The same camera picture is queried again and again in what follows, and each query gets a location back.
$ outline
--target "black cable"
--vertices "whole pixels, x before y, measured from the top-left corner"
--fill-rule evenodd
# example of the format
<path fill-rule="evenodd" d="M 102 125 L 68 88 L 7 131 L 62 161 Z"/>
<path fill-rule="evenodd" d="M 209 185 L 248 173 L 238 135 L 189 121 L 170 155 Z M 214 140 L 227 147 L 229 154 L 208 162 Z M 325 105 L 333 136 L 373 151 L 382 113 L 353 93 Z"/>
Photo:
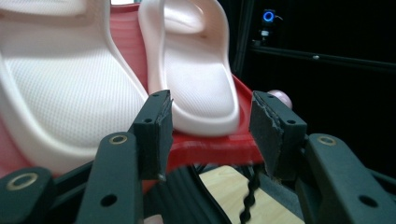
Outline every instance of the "black cable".
<path fill-rule="evenodd" d="M 253 165 L 253 176 L 249 179 L 247 183 L 248 194 L 244 199 L 245 209 L 239 216 L 241 224 L 246 224 L 251 218 L 250 207 L 253 206 L 253 204 L 256 202 L 254 198 L 254 192 L 260 187 L 260 173 L 262 172 L 263 169 L 261 164 Z"/>
<path fill-rule="evenodd" d="M 241 174 L 247 179 L 250 179 L 253 176 L 253 170 L 251 165 L 240 166 L 239 168 L 241 170 Z"/>

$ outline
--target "pink ball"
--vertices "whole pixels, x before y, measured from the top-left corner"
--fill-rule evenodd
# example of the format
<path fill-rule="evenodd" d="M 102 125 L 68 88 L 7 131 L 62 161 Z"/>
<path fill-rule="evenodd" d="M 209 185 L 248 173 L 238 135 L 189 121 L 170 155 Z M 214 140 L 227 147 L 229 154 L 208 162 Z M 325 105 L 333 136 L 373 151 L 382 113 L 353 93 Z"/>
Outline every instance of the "pink ball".
<path fill-rule="evenodd" d="M 268 91 L 268 93 L 270 93 L 271 95 L 274 95 L 281 102 L 283 102 L 283 104 L 285 104 L 288 108 L 292 109 L 291 99 L 285 92 L 279 91 L 279 90 L 271 90 L 271 91 Z"/>

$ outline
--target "red plastic chair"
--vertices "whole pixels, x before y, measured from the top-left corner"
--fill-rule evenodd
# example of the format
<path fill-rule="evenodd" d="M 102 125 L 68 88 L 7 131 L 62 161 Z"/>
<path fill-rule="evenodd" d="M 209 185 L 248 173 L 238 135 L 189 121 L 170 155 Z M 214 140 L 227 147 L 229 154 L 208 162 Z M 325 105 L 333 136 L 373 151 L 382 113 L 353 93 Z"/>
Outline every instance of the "red plastic chair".
<path fill-rule="evenodd" d="M 140 33 L 137 10 L 139 4 L 112 6 L 110 31 L 116 46 L 125 61 L 147 88 L 147 62 L 143 38 Z M 222 137 L 197 137 L 174 131 L 167 172 L 179 166 L 196 163 L 244 165 L 262 162 L 262 156 L 248 131 L 252 91 L 234 77 L 240 106 L 238 130 Z M 0 177 L 31 164 L 12 142 L 3 122 L 0 120 Z M 144 191 L 156 181 L 145 181 Z"/>

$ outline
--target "wooden surface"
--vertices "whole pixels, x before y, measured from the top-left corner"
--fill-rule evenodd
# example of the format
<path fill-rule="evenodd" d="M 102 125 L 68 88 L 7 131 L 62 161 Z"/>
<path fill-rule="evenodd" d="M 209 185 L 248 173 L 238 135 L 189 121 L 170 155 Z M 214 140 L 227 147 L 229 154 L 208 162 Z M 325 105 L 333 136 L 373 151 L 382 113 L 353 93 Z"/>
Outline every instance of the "wooden surface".
<path fill-rule="evenodd" d="M 248 194 L 248 180 L 233 167 L 221 166 L 200 175 L 209 192 L 225 211 L 231 222 L 240 223 L 239 214 Z M 261 189 L 255 192 L 256 203 L 251 207 L 251 220 L 254 223 L 304 223 L 282 204 L 275 201 Z"/>

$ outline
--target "screw hole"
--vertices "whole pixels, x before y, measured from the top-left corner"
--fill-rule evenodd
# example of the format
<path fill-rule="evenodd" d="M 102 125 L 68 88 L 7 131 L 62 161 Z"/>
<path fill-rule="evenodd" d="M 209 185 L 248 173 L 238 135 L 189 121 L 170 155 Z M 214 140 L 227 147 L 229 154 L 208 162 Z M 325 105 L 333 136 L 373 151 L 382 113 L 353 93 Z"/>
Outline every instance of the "screw hole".
<path fill-rule="evenodd" d="M 38 179 L 38 174 L 36 173 L 27 173 L 23 175 L 18 175 L 7 183 L 7 189 L 8 190 L 24 189 L 35 183 L 37 179 Z"/>
<path fill-rule="evenodd" d="M 335 146 L 335 144 L 336 144 L 335 140 L 328 136 L 320 136 L 320 137 L 318 137 L 318 141 L 321 144 L 330 146 L 330 147 Z"/>
<path fill-rule="evenodd" d="M 119 145 L 119 144 L 126 142 L 127 139 L 128 138 L 125 135 L 116 135 L 116 136 L 110 138 L 109 141 L 113 145 Z"/>
<path fill-rule="evenodd" d="M 117 201 L 117 196 L 114 194 L 109 194 L 107 196 L 105 196 L 101 201 L 100 204 L 103 207 L 109 207 L 111 205 L 113 205 L 115 202 Z"/>
<path fill-rule="evenodd" d="M 361 196 L 359 196 L 359 200 L 361 200 L 361 202 L 366 204 L 367 206 L 378 207 L 378 203 L 374 199 L 370 198 L 369 196 L 361 195 Z"/>

